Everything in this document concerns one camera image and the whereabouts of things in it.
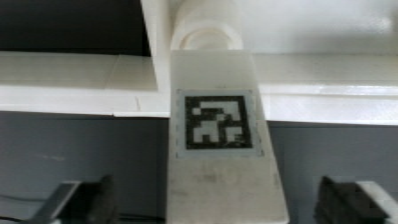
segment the white panel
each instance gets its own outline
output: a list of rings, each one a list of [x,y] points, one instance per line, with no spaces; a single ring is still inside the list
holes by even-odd
[[[398,124],[398,57],[256,55],[267,117]]]

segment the rounded joint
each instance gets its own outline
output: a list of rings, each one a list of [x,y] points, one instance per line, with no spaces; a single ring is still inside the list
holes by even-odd
[[[175,21],[171,49],[244,49],[240,11],[235,0],[183,2]]]

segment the white surface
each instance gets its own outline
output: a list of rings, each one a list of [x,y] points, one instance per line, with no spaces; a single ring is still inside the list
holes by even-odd
[[[178,133],[185,132],[176,127],[178,89],[256,90],[249,52],[178,51],[173,55],[167,223],[288,223],[267,123],[258,122],[263,156],[178,158]],[[265,119],[262,112],[255,116]]]
[[[397,125],[397,61],[388,55],[255,55],[267,119]],[[169,108],[150,58],[0,52],[2,111],[169,117]]]
[[[393,199],[381,185],[374,181],[359,181],[358,185],[361,186],[384,212],[388,213],[390,218],[386,220],[386,224],[398,224],[397,200]]]
[[[143,1],[155,71],[148,58],[0,52],[0,110],[169,117],[182,0],[169,1]],[[267,119],[397,125],[398,57],[381,54],[398,53],[398,2],[235,2],[246,48],[258,53]],[[306,54],[271,54],[297,52]]]
[[[185,0],[171,0],[176,14]],[[256,53],[398,53],[397,0],[231,0]]]

